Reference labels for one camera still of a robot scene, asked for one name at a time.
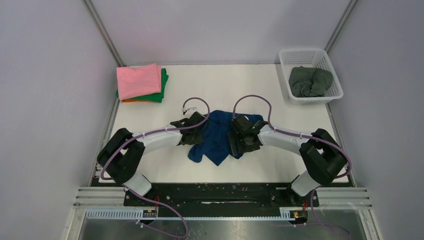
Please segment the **blue printed t-shirt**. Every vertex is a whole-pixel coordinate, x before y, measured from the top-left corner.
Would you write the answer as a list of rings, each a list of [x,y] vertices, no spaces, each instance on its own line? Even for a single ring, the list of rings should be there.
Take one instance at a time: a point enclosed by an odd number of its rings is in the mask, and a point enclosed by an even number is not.
[[[240,159],[244,153],[253,152],[260,149],[261,143],[258,138],[253,137],[256,143],[253,146],[243,146],[243,142],[236,137],[235,141],[237,154],[233,154],[229,135],[232,134],[231,125],[233,113],[223,110],[214,110],[210,113],[207,124],[202,127],[203,142],[195,144],[189,150],[187,157],[199,163],[206,156],[216,166],[219,166],[228,156]]]

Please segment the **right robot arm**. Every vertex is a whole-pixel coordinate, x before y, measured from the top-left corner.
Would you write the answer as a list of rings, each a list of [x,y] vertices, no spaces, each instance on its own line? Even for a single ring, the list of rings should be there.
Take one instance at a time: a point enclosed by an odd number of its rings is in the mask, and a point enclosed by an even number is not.
[[[228,139],[234,157],[258,151],[263,146],[283,149],[301,157],[305,171],[294,178],[287,188],[270,191],[270,204],[273,207],[313,206],[312,191],[330,185],[342,169],[350,165],[346,153],[322,128],[303,134],[274,128],[264,120],[254,122],[243,115],[234,117],[230,126]]]

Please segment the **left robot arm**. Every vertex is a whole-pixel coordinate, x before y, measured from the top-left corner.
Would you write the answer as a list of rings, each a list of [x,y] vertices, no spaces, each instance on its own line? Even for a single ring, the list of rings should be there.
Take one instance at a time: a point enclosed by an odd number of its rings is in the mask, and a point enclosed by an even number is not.
[[[120,128],[96,157],[97,163],[105,169],[104,174],[108,175],[103,180],[113,180],[124,186],[144,206],[152,204],[155,200],[152,183],[138,171],[142,157],[165,147],[200,144],[207,127],[209,120],[196,111],[189,118],[146,133]]]

